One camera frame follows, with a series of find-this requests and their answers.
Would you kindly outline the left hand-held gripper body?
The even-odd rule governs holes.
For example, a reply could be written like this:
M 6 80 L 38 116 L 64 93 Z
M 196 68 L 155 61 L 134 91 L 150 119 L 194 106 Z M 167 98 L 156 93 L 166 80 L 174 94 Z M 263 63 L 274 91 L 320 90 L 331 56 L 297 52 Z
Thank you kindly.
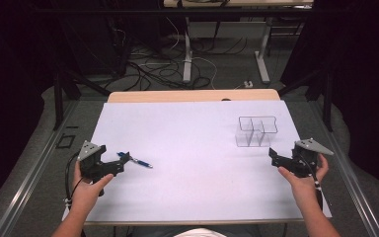
M 77 160 L 80 163 L 80 172 L 83 178 L 94 184 L 107 174 L 116 175 L 116 162 L 104 163 L 101 158 L 107 151 L 105 145 L 97 145 L 85 140 Z

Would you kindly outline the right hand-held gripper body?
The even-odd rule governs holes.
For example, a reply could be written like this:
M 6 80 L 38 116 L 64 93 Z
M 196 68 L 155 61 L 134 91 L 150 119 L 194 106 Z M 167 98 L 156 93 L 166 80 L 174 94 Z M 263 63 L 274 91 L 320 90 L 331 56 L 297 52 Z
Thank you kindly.
M 299 178 L 315 174 L 320 154 L 334 155 L 334 152 L 313 138 L 295 141 L 292 149 L 294 161 L 292 173 Z

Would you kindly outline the blue pen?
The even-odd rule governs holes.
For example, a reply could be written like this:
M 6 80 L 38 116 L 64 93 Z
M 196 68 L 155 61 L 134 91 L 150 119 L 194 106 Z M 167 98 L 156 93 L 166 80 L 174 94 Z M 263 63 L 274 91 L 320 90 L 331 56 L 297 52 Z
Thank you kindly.
M 134 158 L 134 157 L 132 157 L 131 155 L 130 155 L 130 161 L 132 161 L 132 162 L 134 162 L 134 163 L 136 163 L 136 164 L 138 164 L 138 165 L 141 165 L 141 166 L 143 166 L 143 167 L 146 167 L 146 168 L 150 168 L 150 169 L 153 168 L 153 166 L 152 166 L 151 164 L 149 164 L 149 163 L 147 163 L 147 162 L 144 162 L 144 161 L 142 161 L 142 160 L 139 160 L 139 159 L 137 159 L 137 158 Z

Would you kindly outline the clear plastic organizer box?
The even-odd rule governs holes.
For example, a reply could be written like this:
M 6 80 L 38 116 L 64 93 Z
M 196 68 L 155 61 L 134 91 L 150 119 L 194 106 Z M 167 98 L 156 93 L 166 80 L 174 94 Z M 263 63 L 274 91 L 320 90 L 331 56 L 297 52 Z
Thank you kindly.
M 235 140 L 238 147 L 270 147 L 278 133 L 276 117 L 239 117 Z

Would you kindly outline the person's right hand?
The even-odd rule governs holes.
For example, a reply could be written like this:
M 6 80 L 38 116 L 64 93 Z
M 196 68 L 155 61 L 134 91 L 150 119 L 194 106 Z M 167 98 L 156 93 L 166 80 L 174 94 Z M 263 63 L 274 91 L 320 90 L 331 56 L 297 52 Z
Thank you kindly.
M 317 167 L 316 178 L 298 178 L 283 167 L 279 167 L 277 171 L 290 184 L 293 196 L 297 202 L 305 201 L 311 203 L 317 200 L 315 181 L 321 183 L 329 171 L 329 164 L 326 157 L 322 154 L 318 155 L 321 165 Z

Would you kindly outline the person's left hand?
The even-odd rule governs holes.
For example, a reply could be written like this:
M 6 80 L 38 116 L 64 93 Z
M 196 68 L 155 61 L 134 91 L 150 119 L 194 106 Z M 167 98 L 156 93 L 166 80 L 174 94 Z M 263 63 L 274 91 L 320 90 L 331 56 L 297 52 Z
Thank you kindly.
M 84 213 L 87 215 L 97 202 L 100 191 L 114 178 L 113 174 L 103 176 L 99 181 L 93 183 L 82 177 L 80 163 L 75 163 L 73 175 L 73 195 L 71 212 Z

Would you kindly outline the black metal stand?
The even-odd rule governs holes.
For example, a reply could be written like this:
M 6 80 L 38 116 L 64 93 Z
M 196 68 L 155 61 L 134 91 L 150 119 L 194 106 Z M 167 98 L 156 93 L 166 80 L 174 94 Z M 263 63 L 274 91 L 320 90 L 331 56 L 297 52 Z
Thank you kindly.
M 320 95 L 324 97 L 322 121 L 326 126 L 326 129 L 329 132 L 332 132 L 333 71 L 331 69 L 313 70 L 306 76 L 296 80 L 291 85 L 284 86 L 282 89 L 278 90 L 277 93 L 279 96 L 283 96 L 305 83 L 310 83 L 309 89 L 305 94 L 308 101 L 316 101 Z
M 58 130 L 64 120 L 63 94 L 70 100 L 79 100 L 82 96 L 77 83 L 83 84 L 88 88 L 100 93 L 103 96 L 109 96 L 111 92 L 86 77 L 66 68 L 59 68 L 53 75 L 53 91 L 55 106 L 55 124 L 54 130 Z

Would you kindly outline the white table mat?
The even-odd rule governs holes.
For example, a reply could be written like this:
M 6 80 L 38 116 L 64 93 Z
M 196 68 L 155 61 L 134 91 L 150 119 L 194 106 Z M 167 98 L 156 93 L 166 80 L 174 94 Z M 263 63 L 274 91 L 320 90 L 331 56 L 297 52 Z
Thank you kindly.
M 276 117 L 271 148 L 289 156 L 299 136 L 282 101 L 106 103 L 92 140 L 147 162 L 126 163 L 89 214 L 90 224 L 298 220 L 288 182 L 265 147 L 238 147 L 239 117 Z

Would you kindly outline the person's white shirt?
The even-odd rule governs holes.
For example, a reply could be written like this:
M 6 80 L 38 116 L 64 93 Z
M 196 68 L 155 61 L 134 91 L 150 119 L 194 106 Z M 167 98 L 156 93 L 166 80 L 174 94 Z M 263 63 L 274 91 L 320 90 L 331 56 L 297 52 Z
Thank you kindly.
M 225 235 L 206 228 L 194 228 L 183 233 L 179 233 L 174 237 L 226 237 Z

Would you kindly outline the white-legged desk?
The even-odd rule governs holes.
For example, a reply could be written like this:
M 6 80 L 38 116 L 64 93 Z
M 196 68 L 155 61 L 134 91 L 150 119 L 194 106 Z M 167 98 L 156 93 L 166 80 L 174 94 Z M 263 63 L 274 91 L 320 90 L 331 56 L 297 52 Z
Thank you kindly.
M 287 9 L 310 9 L 314 0 L 164 0 L 167 8 L 196 9 L 206 8 L 207 10 L 224 8 L 235 8 L 239 10 L 287 10 Z M 255 52 L 257 66 L 259 68 L 262 81 L 270 82 L 265 66 L 265 50 L 270 38 L 272 27 L 272 17 L 264 17 L 261 22 L 229 22 L 202 20 L 200 23 L 192 22 L 186 17 L 185 43 L 186 57 L 184 61 L 184 82 L 189 82 L 191 77 L 192 49 L 190 40 L 195 38 L 203 39 L 229 39 L 239 34 L 243 38 L 257 38 L 261 40 L 261 47 Z

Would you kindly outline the aluminium floor rail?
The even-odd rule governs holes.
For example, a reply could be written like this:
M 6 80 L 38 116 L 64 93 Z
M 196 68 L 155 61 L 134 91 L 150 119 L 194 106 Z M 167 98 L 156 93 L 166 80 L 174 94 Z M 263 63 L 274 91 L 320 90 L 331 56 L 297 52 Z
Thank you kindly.
M 49 237 L 65 209 L 65 166 L 78 149 L 73 117 L 80 103 L 68 102 L 65 120 L 53 128 L 49 107 L 0 191 L 0 237 Z
M 331 174 L 326 182 L 335 224 L 347 237 L 379 237 L 379 221 L 335 134 L 324 124 L 320 105 L 310 102 L 309 107 L 319 127 L 317 139 L 322 138 L 324 144 L 335 152 L 333 156 L 328 155 Z

